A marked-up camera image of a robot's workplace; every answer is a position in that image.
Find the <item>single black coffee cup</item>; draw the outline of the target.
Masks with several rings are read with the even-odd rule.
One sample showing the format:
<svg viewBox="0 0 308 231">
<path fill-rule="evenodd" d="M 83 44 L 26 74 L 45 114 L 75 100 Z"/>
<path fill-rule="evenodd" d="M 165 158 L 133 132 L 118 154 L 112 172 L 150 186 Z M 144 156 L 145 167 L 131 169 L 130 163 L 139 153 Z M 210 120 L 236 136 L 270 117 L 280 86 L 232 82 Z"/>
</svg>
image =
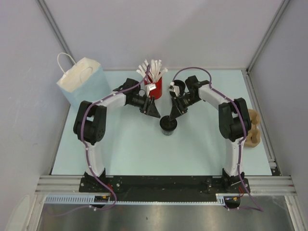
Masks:
<svg viewBox="0 0 308 231">
<path fill-rule="evenodd" d="M 177 128 L 177 120 L 169 120 L 169 116 L 164 116 L 160 119 L 159 122 L 161 131 L 164 135 L 169 136 L 172 135 L 174 130 Z"/>
</svg>

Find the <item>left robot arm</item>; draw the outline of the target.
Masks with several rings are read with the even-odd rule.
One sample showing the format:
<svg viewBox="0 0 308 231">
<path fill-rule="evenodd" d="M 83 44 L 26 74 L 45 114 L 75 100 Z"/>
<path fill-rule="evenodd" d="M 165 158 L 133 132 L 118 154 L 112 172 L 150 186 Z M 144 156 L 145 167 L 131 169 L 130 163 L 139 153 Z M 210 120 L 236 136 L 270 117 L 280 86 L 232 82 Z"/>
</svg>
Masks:
<svg viewBox="0 0 308 231">
<path fill-rule="evenodd" d="M 107 113 L 125 105 L 138 107 L 142 114 L 160 118 L 155 105 L 155 98 L 150 93 L 156 89 L 154 83 L 147 84 L 144 95 L 140 95 L 141 83 L 127 78 L 125 83 L 114 89 L 112 93 L 96 102 L 82 101 L 80 103 L 73 132 L 84 143 L 87 168 L 85 177 L 92 177 L 89 186 L 95 192 L 106 188 L 105 165 L 98 144 L 106 132 Z"/>
</svg>

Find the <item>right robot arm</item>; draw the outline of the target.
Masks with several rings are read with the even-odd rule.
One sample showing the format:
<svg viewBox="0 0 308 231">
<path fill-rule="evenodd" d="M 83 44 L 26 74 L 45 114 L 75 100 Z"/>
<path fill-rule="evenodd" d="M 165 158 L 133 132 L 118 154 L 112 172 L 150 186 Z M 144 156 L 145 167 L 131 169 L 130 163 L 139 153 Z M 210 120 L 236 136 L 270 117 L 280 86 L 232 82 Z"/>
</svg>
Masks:
<svg viewBox="0 0 308 231">
<path fill-rule="evenodd" d="M 168 87 L 171 96 L 169 121 L 184 115 L 188 107 L 205 101 L 218 111 L 218 128 L 226 141 L 226 164 L 222 169 L 222 188 L 233 193 L 244 180 L 242 170 L 242 151 L 251 129 L 251 120 L 245 99 L 231 99 L 213 88 L 207 80 L 198 81 L 196 76 L 184 82 L 174 80 Z"/>
</svg>

